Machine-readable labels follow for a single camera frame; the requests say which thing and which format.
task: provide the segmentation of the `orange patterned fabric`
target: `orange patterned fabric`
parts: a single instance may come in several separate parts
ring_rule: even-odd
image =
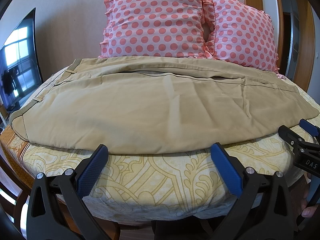
[[[30,143],[21,140],[9,125],[0,135],[0,143],[14,172],[29,188],[32,188],[34,178],[23,168],[22,164],[22,155]]]

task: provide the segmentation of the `fingernail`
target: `fingernail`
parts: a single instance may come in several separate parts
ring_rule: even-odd
[[[306,217],[307,215],[309,215],[309,213],[310,213],[310,209],[309,208],[306,208],[304,211],[302,211],[302,216],[303,217]]]

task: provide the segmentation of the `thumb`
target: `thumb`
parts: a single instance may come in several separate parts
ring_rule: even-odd
[[[317,207],[318,207],[318,205],[305,208],[305,210],[302,211],[302,214],[301,214],[302,217],[311,218],[313,216],[313,214],[315,213]]]

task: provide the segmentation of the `finger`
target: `finger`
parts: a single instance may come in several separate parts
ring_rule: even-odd
[[[304,211],[302,211],[302,214],[301,214],[302,217],[311,218],[313,216],[313,214],[315,213],[317,207],[318,207],[318,205],[306,208]]]
[[[302,199],[301,200],[301,210],[300,210],[300,212],[299,213],[301,213],[306,207],[307,207],[307,205],[308,205],[308,202],[307,202],[307,200],[304,198],[304,199]]]
[[[303,198],[307,198],[307,196],[309,195],[309,187],[310,183],[304,187]]]

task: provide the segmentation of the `bed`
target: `bed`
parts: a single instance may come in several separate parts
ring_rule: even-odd
[[[250,5],[263,6],[271,16],[280,58],[281,2],[273,0],[276,2],[270,4],[267,1],[269,0],[250,0]],[[25,104],[40,91],[50,89],[64,70],[50,77]],[[295,85],[288,79],[283,82]],[[320,110],[320,106],[309,95],[298,89],[306,101]],[[310,122],[320,126],[320,116]],[[313,140],[300,127],[292,129],[306,141]],[[75,168],[91,154],[86,150],[30,144],[20,139],[10,127],[4,131],[1,142],[7,152],[33,177],[39,172],[44,172],[47,176],[61,174],[67,168]],[[273,174],[275,171],[282,171],[289,186],[303,174],[292,166],[293,153],[277,134],[224,145],[224,148],[245,167],[251,166],[259,173]],[[233,205],[235,196],[228,193],[210,158],[209,149],[202,149],[175,154],[110,155],[90,195],[83,200],[96,217],[130,223],[176,220],[190,215],[201,219],[225,215]]]

